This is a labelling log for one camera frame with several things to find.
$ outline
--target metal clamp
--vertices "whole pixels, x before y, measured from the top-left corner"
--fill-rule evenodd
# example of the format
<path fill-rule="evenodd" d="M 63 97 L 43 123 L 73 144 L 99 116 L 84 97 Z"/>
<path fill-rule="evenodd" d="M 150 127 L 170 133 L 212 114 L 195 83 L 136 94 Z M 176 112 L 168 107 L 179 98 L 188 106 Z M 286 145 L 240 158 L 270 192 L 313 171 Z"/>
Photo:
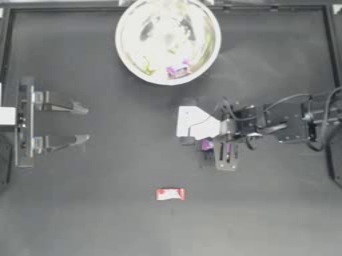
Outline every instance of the metal clamp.
<path fill-rule="evenodd" d="M 35 110 L 87 114 L 88 109 L 64 95 L 44 91 L 35 92 L 33 79 L 24 78 L 19 85 L 16 165 L 33 167 L 35 154 L 44 154 L 86 143 L 90 135 L 35 137 Z"/>

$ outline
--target black metal frame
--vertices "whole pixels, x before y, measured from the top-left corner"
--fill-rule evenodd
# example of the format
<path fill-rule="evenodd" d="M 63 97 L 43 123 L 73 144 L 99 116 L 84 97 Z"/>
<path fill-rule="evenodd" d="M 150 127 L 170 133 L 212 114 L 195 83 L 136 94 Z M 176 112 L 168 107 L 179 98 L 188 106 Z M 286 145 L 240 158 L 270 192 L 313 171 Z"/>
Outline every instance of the black metal frame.
<path fill-rule="evenodd" d="M 334 20 L 334 11 L 331 4 L 301 4 L 301 5 L 240 5 L 224 3 L 210 6 L 212 10 L 222 10 L 227 13 L 248 13 L 248 12 L 310 12 L 319 11 L 322 13 L 322 22 L 325 25 L 326 39 L 329 46 L 329 54 L 333 68 L 333 77 L 335 87 L 342 83 L 342 56 L 337 40 L 337 28 Z M 7 4 L 3 6 L 4 15 L 0 30 L 0 82 L 7 81 L 8 58 L 11 53 L 11 39 L 15 15 L 19 12 L 123 12 L 127 7 L 118 6 L 118 2 L 77 2 L 77 3 L 31 3 L 31 4 Z"/>

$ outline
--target purple object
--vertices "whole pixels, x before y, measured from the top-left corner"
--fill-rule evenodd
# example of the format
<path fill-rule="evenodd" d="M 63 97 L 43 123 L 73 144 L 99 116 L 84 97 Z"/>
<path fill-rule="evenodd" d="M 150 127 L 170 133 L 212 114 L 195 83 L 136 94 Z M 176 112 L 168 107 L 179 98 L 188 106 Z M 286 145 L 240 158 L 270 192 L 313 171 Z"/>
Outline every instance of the purple object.
<path fill-rule="evenodd" d="M 214 143 L 212 141 L 204 139 L 200 141 L 200 150 L 208 151 L 214 149 Z M 227 143 L 227 153 L 230 153 L 230 144 Z"/>

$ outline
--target candy wrapper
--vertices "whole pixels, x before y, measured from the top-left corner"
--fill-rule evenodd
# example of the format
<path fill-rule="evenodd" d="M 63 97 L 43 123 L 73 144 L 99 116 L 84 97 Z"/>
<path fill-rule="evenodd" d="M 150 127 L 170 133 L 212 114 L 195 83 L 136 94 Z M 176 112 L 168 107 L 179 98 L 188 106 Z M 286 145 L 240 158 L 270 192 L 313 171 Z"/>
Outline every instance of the candy wrapper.
<path fill-rule="evenodd" d="M 159 188 L 155 194 L 158 201 L 170 199 L 186 200 L 186 190 L 183 188 Z"/>

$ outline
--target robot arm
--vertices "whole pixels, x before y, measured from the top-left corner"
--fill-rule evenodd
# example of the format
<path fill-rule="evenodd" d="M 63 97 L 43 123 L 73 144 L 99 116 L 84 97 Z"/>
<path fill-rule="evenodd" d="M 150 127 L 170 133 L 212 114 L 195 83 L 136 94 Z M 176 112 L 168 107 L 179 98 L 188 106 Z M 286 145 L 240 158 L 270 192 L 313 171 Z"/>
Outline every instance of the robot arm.
<path fill-rule="evenodd" d="M 275 136 L 279 143 L 311 144 L 325 140 L 319 129 L 326 130 L 327 124 L 339 125 L 342 120 L 342 98 L 335 95 L 339 91 L 341 88 L 319 97 L 294 95 L 306 96 L 306 101 L 289 103 L 291 96 L 274 104 L 240 110 L 226 102 L 219 109 L 222 119 L 196 106 L 180 106 L 176 136 L 200 141 L 202 151 L 214 154 L 216 169 L 235 171 L 240 143 L 252 148 L 251 140 L 266 135 Z"/>

